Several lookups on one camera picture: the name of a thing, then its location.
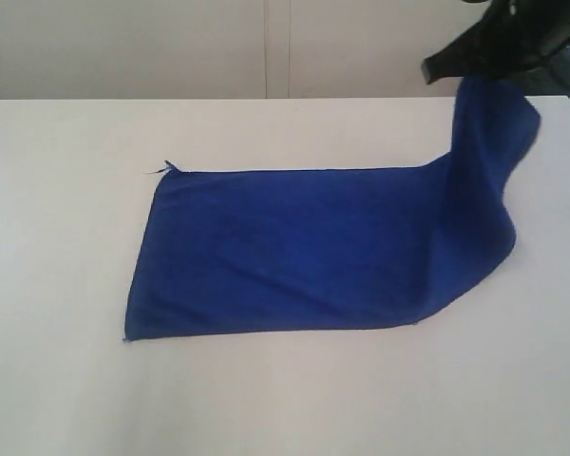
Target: white wall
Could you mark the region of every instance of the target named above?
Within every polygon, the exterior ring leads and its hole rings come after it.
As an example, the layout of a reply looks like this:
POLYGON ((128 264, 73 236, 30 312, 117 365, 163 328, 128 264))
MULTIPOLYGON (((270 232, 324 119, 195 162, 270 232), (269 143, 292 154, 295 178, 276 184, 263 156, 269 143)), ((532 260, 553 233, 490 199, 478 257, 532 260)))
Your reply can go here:
POLYGON ((451 94, 419 65, 460 0, 0 0, 0 98, 451 94))

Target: white table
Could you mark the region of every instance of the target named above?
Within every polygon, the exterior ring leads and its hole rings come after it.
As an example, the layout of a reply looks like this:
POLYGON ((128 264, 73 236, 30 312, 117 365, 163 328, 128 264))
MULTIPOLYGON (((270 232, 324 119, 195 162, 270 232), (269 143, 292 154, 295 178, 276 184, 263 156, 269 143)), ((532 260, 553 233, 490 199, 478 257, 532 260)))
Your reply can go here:
POLYGON ((159 175, 415 165, 453 100, 0 102, 0 456, 570 455, 570 103, 519 243, 417 326, 122 342, 159 175))

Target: microfiber cloth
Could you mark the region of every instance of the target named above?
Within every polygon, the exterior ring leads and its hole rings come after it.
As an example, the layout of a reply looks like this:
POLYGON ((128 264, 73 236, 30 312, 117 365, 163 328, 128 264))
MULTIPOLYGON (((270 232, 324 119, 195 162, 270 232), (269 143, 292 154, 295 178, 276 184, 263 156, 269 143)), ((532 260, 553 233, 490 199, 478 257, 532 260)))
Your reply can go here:
POLYGON ((504 185, 539 123, 517 88, 472 77, 459 87, 450 152, 423 166, 169 166, 125 339, 387 328, 439 312, 511 252, 504 185))

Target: black object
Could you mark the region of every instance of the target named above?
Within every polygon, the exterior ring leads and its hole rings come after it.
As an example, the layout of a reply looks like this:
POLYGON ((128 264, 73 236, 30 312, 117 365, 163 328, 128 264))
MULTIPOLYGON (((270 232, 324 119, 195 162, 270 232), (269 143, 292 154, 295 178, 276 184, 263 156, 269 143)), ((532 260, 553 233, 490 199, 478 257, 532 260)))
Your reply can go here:
POLYGON ((428 84, 472 74, 501 79, 547 67, 569 44, 570 0, 492 0, 484 17, 428 57, 422 70, 428 84))

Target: blue towel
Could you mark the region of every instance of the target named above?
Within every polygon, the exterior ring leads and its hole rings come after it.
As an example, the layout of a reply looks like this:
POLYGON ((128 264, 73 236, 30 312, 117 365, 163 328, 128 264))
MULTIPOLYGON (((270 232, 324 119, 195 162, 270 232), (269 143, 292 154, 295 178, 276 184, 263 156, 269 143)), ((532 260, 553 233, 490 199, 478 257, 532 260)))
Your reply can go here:
POLYGON ((125 338, 387 328, 439 312, 511 252, 504 185, 539 123, 515 87, 473 77, 458 91, 451 151, 424 166, 170 166, 125 338))

